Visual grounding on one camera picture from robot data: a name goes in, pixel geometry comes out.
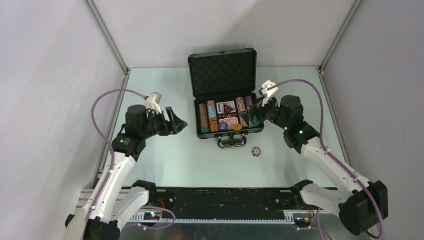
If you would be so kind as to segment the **yellow round button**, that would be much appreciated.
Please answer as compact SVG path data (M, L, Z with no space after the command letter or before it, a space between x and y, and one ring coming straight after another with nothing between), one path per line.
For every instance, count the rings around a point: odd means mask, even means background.
M238 130L241 130L243 128L243 126L240 123L235 123L231 126L231 128L234 131L238 131Z

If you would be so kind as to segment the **red playing card deck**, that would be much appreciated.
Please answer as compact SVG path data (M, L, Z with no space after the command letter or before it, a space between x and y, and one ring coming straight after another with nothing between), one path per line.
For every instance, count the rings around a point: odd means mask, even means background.
M226 122L228 124L228 130L232 130L232 125L233 124L238 124L238 118L237 117L226 117L226 118L221 118L219 119L219 123L220 122Z

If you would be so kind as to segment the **black triangular all-in marker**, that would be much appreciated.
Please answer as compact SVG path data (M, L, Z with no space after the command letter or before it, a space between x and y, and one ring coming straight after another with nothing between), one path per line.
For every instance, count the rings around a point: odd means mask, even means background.
M235 108L231 104L223 103L221 105L221 111L223 114L232 113L235 111Z

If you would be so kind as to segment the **blue playing card deck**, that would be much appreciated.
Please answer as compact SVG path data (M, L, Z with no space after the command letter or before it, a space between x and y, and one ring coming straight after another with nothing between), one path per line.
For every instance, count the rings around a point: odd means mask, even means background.
M236 112L236 105L234 101L222 101L216 104L218 114L227 114Z

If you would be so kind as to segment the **blue small blind button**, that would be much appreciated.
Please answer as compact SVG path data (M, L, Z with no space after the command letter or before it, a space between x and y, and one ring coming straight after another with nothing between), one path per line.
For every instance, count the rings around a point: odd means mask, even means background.
M218 130L219 131L227 131L228 130L228 124L225 121L221 121L218 124Z

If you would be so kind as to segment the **poker chip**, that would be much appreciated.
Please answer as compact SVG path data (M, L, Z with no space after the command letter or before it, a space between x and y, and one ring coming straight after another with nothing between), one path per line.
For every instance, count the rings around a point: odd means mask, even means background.
M252 150L251 150L251 154L254 157L259 157L261 152L262 152L261 149L257 146L253 147Z

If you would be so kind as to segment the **black poker set case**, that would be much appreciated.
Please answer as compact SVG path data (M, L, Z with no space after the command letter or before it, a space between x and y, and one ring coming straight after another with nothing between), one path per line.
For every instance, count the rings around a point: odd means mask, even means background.
M247 143L247 135L259 133L264 129L263 124L257 127L242 127L241 130L226 130L201 133L199 104L206 104L213 100L219 102L234 101L236 112L218 114L219 119L237 117L240 123L237 97L251 96L254 101L257 96L256 66L257 51L254 48L224 50L208 53L193 53L187 58L192 95L194 97L194 112L196 121L196 135L201 140L216 139L221 149L242 147Z

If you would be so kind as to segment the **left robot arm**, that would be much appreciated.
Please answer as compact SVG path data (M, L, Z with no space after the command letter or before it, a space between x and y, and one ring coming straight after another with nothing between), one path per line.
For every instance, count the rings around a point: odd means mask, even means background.
M171 107L160 111L141 104L129 106L97 186L87 203L67 218L64 239L118 240L125 224L147 205L156 187L153 182L138 180L123 199L117 200L127 175L146 147L146 140L156 135L176 135L187 125Z

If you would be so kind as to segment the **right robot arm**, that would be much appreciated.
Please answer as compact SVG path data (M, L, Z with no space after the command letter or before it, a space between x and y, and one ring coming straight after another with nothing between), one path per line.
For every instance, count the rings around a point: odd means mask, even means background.
M241 117L250 125L269 121L283 130L287 146L315 164L335 185L335 190L303 180L292 187L306 205L337 216L353 235L382 225L389 215L388 189L380 180L371 182L345 162L338 160L324 144L322 135L304 120L299 97L286 95L280 104L272 97L266 104L250 105Z

